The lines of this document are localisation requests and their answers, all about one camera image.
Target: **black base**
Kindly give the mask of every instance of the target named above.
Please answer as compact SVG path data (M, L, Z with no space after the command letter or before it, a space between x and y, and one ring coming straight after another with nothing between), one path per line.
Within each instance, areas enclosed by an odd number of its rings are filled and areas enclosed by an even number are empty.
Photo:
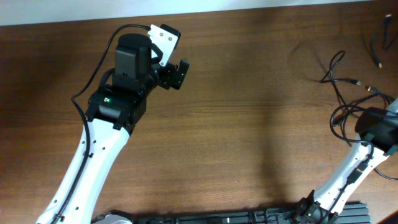
M294 211L286 208L270 208L266 211L235 212L214 215L190 215L135 218L134 224L291 224ZM360 223L370 224L369 210L366 204L356 203L345 205L336 224Z

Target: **wood grain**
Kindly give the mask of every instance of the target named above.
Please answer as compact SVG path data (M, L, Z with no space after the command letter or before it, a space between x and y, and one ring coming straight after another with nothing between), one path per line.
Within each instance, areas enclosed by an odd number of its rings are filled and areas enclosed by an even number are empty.
M267 208L298 202L348 152L330 132L338 106L316 82L347 51L337 77L398 95L397 45L378 70L364 43L394 1L0 27L0 222L34 223L75 153L82 125L70 96L86 83L109 36L126 23L168 24L172 57L191 63L179 91L154 90L116 159L94 216ZM114 65L113 44L100 73ZM85 107L99 79L79 99ZM339 83L349 100L362 86ZM364 106L382 106L374 100ZM353 136L354 121L349 123ZM398 177L392 157L380 169ZM350 198L378 222L398 207L398 184L372 173Z

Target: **black cable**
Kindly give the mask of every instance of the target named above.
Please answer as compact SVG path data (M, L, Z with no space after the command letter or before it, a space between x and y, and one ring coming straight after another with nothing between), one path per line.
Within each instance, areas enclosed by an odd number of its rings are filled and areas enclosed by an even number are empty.
M114 68L109 69L108 71L106 71L102 77L101 80L99 81L99 85L98 88L105 88L105 84L108 81L108 79L110 78L110 76L114 73Z
M366 90L367 90L367 91L370 91L371 93L375 93L375 94L378 94L378 95L382 96L383 98L385 98L385 99L387 100L387 102L388 102L389 104L391 103L390 101L396 100L394 97L389 96L389 95L387 95L387 94L384 94L384 93L382 93L381 91L379 91L378 89L376 89L376 88L374 88L374 87L367 86L367 87L366 87Z
M335 131L335 128L334 128L334 125L333 125L333 120L334 120L334 118L335 118L337 112L339 112L339 110L341 110L341 109L343 109L343 108L346 108L346 107L356 108L356 109L358 109L359 111L362 111L362 112L365 112L365 111L366 111L365 108L362 108L362 107L359 107L359 106L355 106L355 105L343 105L343 106L337 107L337 108L334 110L334 112L331 114L331 117L330 117L330 129L331 129L331 132L332 132L336 137L338 137L339 139L344 140L344 141L346 141L346 142L350 142L350 143L361 143L361 144L369 144L369 145L371 146L371 152L370 152L369 155L367 156L366 160L363 161L363 162L365 162L365 163L368 163L368 162L373 158L373 153L374 153L374 145L373 145L373 143L371 143L371 142L369 142L369 141L365 141L365 140L349 139L349 138L346 138L346 137L344 137L344 136L339 135L339 134Z
M355 102L355 106L357 106L357 105L359 105L360 103L363 103L363 102L365 102L366 100L370 100L371 98L374 98L375 96L378 96L377 94L373 94L373 95L370 95L370 96L366 96L366 97L364 97L364 98L361 98L361 99L359 99L359 100L357 100L356 102ZM349 113L355 113L355 112L359 112L359 111L361 111L361 110L355 110L354 108L351 108L350 110L349 110ZM342 121L342 128L341 128L341 133L342 133L342 135L343 135L343 137L344 138L347 138L347 134L346 134L346 124L347 124L347 119L348 119L348 114L346 114L346 115L344 115L344 117L343 117L343 121ZM352 144L349 142L349 141L346 141L347 142L347 144L351 147L352 146Z
M54 215L54 218L53 218L51 224L57 223L58 220L60 218L62 218L62 213L65 211L65 209L66 209L66 207L67 207L67 205L68 205L68 203L69 203L69 201L70 201L70 199L71 199L71 197L73 195L73 192L76 189L76 186L77 186L77 183L78 183L78 181L80 179L81 173L83 172L83 170L84 170L84 168L86 166L86 163L87 163L88 156L90 155L90 130L88 129L88 123L87 123L85 114L84 114L83 110L80 108L80 106L77 103L75 98L80 96L82 93L84 93L87 90L87 88L91 85L91 82L94 80L95 75L97 74L98 70L100 69L102 63L104 62L105 56L108 53L109 47L112 44L112 41L113 41L114 37L118 34L119 31L121 31L121 30L123 30L125 28L128 28L128 27L137 27L137 28L143 28L145 30L150 30L149 26L144 26L144 25L139 25L139 24L126 24L126 25L123 25L123 26L119 27L118 29L116 29L115 32L113 32L111 38L109 39L108 44L105 47L105 51L102 54L102 57L99 60L99 63L97 65L97 67L95 68L93 74L91 75L90 79L88 80L87 84L83 87L83 89L81 89L77 94L73 95L72 98L71 98L72 103L75 105L77 111L79 112L81 120L83 121L83 126L84 126L84 129L85 129L85 132L86 132L86 150L85 150L85 153L84 153L83 160L82 160L82 162L80 164L79 170L78 170L78 172L76 174L76 177L73 180L72 186L70 187L70 190L69 190L69 192L67 194L67 197L66 197L65 201L63 202L59 212Z
M389 24L391 23L392 20L392 16L391 14L388 14L384 17L384 21L382 24L380 24L380 26L374 31L374 33L372 34L371 37L371 41L369 43L369 48L371 50L371 57L374 61L374 63L379 67L382 68L382 63L381 60L379 58L379 56L376 53L376 50L374 49L374 43L376 41L376 37L377 37L377 33L379 32L379 30L383 29L383 41L382 41L382 49L383 50L388 50L394 43L394 41L396 40L396 38L398 38L398 32L393 36L393 38L391 39L390 42L387 42L387 38L388 38L388 27Z
M348 82L348 83L351 83L351 84L354 84L354 85L361 85L362 84L361 81L355 80L355 79L352 79L352 78L335 78L334 81L335 82L344 81L344 82ZM331 80L320 81L320 83L330 83L330 82L331 82Z
M337 58L337 56L340 56L339 59L337 59L337 61L335 63L333 63L333 61L335 60L335 58ZM344 105L346 105L345 100L343 99L343 97L340 94L340 91L338 91L338 88L336 86L336 82L335 79L333 78L333 69L335 69L335 67L340 63L341 59L343 59L344 55L346 54L346 52L344 50L340 50L339 52L337 52L337 54L335 54L335 56L333 56L333 58L330 60L329 63L329 71L326 72L325 76L319 81L320 83L323 83L326 77L329 77L331 84L333 85L333 88L335 89L335 92L338 96L338 98L343 102Z
M333 210L333 208L336 206L337 202L339 201L339 199L341 198L341 196L343 195L344 191L346 190L347 186L349 185L349 183L347 182L344 187L342 189L340 189L340 193L337 195L337 198L335 200L335 202L333 202L333 204L331 205L331 207L329 208L329 210L326 212L326 214L323 216L323 218L318 222L318 224L322 224L323 221L325 221L326 217L329 216L329 214L331 213L331 211Z
M379 169L377 167L374 168L374 171L376 171L380 176L386 178L387 180L398 181L398 178L392 178L392 177L388 177L388 176L384 175L381 171L379 171Z

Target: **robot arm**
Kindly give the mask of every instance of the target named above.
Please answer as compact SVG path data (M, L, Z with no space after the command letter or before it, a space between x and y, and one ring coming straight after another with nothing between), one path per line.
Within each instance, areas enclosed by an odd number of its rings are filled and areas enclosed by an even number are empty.
M355 127L358 133L356 140L371 142L374 145L373 152L369 144L354 143L325 184L301 199L295 211L297 221L321 224L333 224L336 221L348 198L366 176L397 151L398 119L392 118L396 116L393 113L398 113L398 100L387 110L368 108L361 115Z
M103 75L98 90L89 100L86 116L91 141L90 154L72 190L72 197L65 203L83 164L87 145L84 127L67 173L37 223L91 223L106 176L136 123L145 113L149 93L157 85L165 89L181 87L189 64L184 60L179 67L168 63L180 32L167 25L151 25L150 28L150 37L125 34L119 38L115 68ZM106 84L110 76L112 85Z

